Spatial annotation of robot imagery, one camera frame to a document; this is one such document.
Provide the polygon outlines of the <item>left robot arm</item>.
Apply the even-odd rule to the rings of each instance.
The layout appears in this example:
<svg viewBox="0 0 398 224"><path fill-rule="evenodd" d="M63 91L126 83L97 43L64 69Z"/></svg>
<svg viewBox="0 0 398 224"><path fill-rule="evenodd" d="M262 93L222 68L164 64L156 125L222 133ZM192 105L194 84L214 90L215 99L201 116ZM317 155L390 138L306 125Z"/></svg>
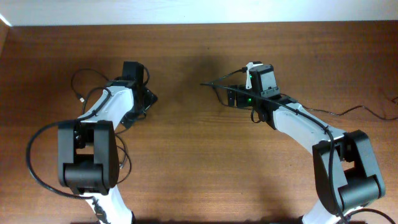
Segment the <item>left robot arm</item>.
<svg viewBox="0 0 398 224"><path fill-rule="evenodd" d="M157 101L147 88L148 69L124 62L120 77L102 87L103 94L86 112L58 125L58 179L85 200L100 223L134 223L133 212L118 189L119 155L115 130L129 129L146 117Z"/></svg>

